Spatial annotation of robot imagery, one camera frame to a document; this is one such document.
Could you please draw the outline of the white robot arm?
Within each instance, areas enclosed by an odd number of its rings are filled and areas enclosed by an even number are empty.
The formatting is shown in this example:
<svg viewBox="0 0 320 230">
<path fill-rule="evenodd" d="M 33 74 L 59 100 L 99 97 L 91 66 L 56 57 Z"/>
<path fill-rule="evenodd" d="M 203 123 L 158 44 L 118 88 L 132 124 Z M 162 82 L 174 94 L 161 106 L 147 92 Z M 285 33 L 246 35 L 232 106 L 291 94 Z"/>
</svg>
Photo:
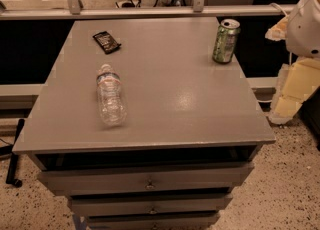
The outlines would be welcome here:
<svg viewBox="0 0 320 230">
<path fill-rule="evenodd" d="M 289 14 L 286 48 L 297 56 L 320 57 L 320 0 L 299 0 Z"/>
</svg>

